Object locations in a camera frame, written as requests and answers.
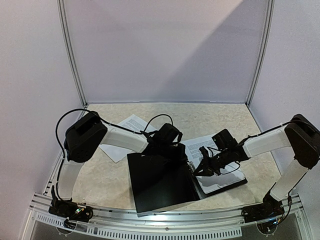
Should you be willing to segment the printed paper stack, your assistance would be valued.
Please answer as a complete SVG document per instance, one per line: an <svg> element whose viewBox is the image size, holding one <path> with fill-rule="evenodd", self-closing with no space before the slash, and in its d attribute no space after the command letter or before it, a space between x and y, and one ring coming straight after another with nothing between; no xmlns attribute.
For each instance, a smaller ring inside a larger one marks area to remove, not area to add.
<svg viewBox="0 0 320 240"><path fill-rule="evenodd" d="M105 124L107 133L99 148L114 162L118 163L132 152L141 153L148 145L147 139L141 133L155 131L156 128L149 125L142 118L132 114L115 127Z"/></svg>

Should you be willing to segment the right aluminium frame post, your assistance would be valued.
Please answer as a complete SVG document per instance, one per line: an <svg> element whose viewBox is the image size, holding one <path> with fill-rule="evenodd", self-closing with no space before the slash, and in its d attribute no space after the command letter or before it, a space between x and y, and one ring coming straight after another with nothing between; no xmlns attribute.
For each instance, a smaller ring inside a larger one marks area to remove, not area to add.
<svg viewBox="0 0 320 240"><path fill-rule="evenodd" d="M260 46L258 51L258 59L254 68L252 82L251 82L251 85L246 97L246 102L245 102L245 105L247 106L247 108L249 108L252 104L255 91L258 85L259 77L262 71L263 62L265 59L271 26L272 26L274 7L275 7L275 1L268 0L265 18L264 18L264 25L262 29L262 36L261 36L261 41L260 41Z"/></svg>

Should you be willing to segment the black file folder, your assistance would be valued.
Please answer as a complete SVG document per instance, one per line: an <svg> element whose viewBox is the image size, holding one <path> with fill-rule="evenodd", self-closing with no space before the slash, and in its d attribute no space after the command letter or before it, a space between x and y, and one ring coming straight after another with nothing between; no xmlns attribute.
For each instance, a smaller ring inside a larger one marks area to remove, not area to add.
<svg viewBox="0 0 320 240"><path fill-rule="evenodd" d="M230 167L226 175L195 177L184 144L158 150L147 147L127 156L131 189L138 213L206 199L247 184Z"/></svg>

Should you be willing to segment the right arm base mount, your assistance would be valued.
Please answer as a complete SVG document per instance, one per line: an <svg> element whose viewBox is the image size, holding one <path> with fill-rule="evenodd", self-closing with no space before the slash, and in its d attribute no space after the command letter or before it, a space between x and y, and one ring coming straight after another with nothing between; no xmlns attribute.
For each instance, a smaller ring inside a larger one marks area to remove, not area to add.
<svg viewBox="0 0 320 240"><path fill-rule="evenodd" d="M280 219L275 220L274 225L282 223L290 213L292 205L292 197L288 198L289 209L285 212L282 200L277 200L271 196L269 190L262 199L262 203L245 206L241 210L241 216L244 217L246 223L261 221L268 218L276 218L280 215Z"/></svg>

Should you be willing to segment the curved aluminium rail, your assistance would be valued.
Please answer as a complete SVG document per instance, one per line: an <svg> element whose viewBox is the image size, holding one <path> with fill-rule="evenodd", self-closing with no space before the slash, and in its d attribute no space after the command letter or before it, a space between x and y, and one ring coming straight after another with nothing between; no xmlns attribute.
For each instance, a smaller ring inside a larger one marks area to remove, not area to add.
<svg viewBox="0 0 320 240"><path fill-rule="evenodd" d="M241 215L242 206L186 211L149 211L137 213L132 209L93 207L93 217L90 224L106 225L107 223L121 223L143 226L183 226L198 224L236 224L245 223Z"/></svg>

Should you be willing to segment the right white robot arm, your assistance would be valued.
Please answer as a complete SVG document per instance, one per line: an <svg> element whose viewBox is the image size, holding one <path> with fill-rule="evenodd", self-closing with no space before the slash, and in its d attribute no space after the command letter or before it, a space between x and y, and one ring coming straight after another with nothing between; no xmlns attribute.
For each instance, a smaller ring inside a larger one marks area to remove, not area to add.
<svg viewBox="0 0 320 240"><path fill-rule="evenodd" d="M245 162L262 154L285 152L287 165L280 178L269 190L270 199L259 206L262 218L269 218L278 210L278 203L289 195L303 177L320 160L320 131L302 114L256 135L237 141L226 128L212 137L217 154L206 146L200 147L202 159L194 170L196 177L220 176L221 170L234 162Z"/></svg>

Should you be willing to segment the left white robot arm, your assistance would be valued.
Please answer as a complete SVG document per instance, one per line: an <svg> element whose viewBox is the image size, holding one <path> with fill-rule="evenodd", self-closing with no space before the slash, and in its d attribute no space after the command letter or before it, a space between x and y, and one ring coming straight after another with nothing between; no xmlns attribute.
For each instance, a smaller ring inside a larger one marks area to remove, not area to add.
<svg viewBox="0 0 320 240"><path fill-rule="evenodd" d="M181 143L182 132L173 122L164 123L159 130L146 128L134 131L124 126L110 123L96 111L88 111L65 132L64 142L59 142L63 160L58 170L55 184L55 209L63 216L74 213L74 205L69 202L84 163L88 162L100 145L124 148L147 156L162 156L170 162L187 159L186 147Z"/></svg>

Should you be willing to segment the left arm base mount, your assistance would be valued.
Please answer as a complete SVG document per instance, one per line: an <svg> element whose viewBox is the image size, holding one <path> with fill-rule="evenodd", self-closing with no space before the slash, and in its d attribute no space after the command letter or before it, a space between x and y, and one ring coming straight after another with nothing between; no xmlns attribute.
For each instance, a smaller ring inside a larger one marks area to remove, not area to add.
<svg viewBox="0 0 320 240"><path fill-rule="evenodd" d="M62 200L55 193L55 189L51 189L52 201L48 209L48 213L71 221L80 221L88 223L93 217L93 208L86 203L76 203L70 200Z"/></svg>

